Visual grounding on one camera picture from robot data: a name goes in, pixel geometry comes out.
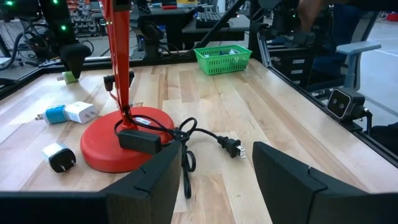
floor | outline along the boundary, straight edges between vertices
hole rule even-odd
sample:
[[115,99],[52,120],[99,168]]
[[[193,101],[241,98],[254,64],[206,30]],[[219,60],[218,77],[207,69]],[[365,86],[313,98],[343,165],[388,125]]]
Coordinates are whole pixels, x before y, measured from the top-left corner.
[[398,22],[377,22],[368,40],[382,48],[362,55],[359,92],[374,114],[373,125],[385,126],[398,122]]
[[[12,38],[20,32],[19,23],[0,24],[2,36],[10,45]],[[107,37],[89,37],[80,38],[80,41],[89,40],[94,45],[92,56],[109,56]],[[398,23],[378,21],[369,36],[369,40],[379,42],[382,48],[363,54],[361,59],[361,89],[360,93],[366,96],[366,106],[373,112],[374,125],[388,125],[398,122]],[[136,48],[136,38],[131,32],[130,52]],[[248,46],[248,35],[245,35],[245,41],[240,42],[210,42],[209,46],[239,44]],[[20,67],[18,64],[11,69],[0,71],[0,77],[18,78],[33,70],[34,67],[25,65]],[[359,122],[362,127],[366,122]]]

white usb block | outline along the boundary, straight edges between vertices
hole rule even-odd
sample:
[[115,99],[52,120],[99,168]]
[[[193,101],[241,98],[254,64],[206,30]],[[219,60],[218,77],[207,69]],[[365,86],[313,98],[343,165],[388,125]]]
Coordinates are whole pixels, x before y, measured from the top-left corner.
[[95,106],[81,101],[66,106],[64,112],[68,120],[81,124],[87,123],[97,117]]

gray chair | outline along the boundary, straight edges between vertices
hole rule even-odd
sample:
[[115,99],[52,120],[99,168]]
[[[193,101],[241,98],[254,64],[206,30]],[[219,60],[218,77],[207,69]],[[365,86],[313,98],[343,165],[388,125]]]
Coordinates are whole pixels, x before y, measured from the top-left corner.
[[352,88],[355,91],[361,88],[362,53],[381,48],[380,44],[367,41],[379,13],[380,12],[369,12],[365,14],[359,20],[351,43],[337,46],[336,51],[338,53],[347,55],[345,64],[341,68],[341,74],[344,75],[342,76],[342,80],[312,84],[308,86],[307,91],[317,93],[319,91],[329,92],[328,90],[330,88],[337,88],[340,86]]

wooden tabletop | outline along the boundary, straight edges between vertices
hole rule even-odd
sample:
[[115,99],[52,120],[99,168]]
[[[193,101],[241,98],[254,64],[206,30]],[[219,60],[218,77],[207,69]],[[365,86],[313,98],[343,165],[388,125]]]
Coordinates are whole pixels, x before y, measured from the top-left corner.
[[[192,198],[182,182],[173,223],[271,223],[252,166],[252,144],[263,141],[368,192],[398,191],[398,169],[347,132],[256,60],[245,72],[205,75],[197,63],[132,68],[131,100],[161,108],[175,124],[196,117],[198,127],[242,140],[248,158],[231,159],[214,139],[193,134],[197,158]],[[0,102],[0,190],[100,190],[125,174],[90,169],[80,137],[90,124],[47,125],[34,117],[51,105],[92,103],[100,115],[117,110],[103,86],[111,70],[83,72],[78,83],[43,75]],[[42,149],[63,142],[76,167],[54,173]]]

green basket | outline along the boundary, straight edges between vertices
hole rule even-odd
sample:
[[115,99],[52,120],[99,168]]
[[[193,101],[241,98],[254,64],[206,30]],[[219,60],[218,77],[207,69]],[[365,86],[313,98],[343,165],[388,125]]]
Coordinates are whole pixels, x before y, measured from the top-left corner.
[[[232,49],[240,53],[229,54],[229,51]],[[197,56],[199,67],[207,75],[245,70],[252,52],[239,45],[205,47],[202,49],[194,49],[194,51]]]

